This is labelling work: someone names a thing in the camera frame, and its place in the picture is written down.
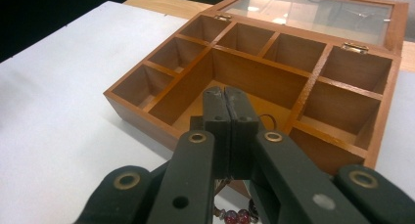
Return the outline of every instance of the glass panel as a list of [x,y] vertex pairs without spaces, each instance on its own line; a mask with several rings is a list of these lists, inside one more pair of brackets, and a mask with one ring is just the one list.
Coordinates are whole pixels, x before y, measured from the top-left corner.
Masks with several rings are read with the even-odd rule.
[[346,0],[238,0],[222,11],[382,45],[392,6]]

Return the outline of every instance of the white surface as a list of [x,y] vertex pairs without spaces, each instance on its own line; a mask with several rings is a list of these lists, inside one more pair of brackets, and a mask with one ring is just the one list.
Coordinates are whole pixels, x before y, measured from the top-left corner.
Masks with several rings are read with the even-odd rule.
[[[171,157],[102,93],[184,22],[109,2],[0,64],[0,223],[71,223],[109,172]],[[415,198],[412,83],[399,77],[378,170]]]

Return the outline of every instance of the red bead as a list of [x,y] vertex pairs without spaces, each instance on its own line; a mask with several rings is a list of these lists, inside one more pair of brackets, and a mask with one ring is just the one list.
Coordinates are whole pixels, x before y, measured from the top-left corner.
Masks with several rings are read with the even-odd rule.
[[237,224],[238,223],[238,214],[234,210],[229,210],[225,214],[225,223],[226,224]]
[[250,213],[245,209],[239,210],[238,221],[238,224],[249,224],[251,222]]

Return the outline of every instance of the metal hinge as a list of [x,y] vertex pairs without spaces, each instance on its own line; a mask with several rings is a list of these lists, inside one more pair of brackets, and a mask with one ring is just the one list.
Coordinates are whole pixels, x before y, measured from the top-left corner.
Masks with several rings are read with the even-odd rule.
[[225,16],[225,15],[216,15],[214,16],[214,18],[217,20],[226,21],[226,22],[229,22],[232,19],[231,16]]
[[359,53],[362,55],[366,55],[369,52],[369,47],[353,44],[351,42],[345,42],[342,46],[342,49],[355,52],[355,53]]

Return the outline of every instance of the wooden jewelry box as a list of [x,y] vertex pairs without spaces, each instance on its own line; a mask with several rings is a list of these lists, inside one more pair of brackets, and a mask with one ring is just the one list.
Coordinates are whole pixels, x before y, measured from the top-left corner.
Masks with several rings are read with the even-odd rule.
[[[124,120],[174,150],[211,86],[245,91],[324,171],[374,167],[408,5],[380,0],[225,0],[111,86]],[[272,127],[271,121],[263,122]]]

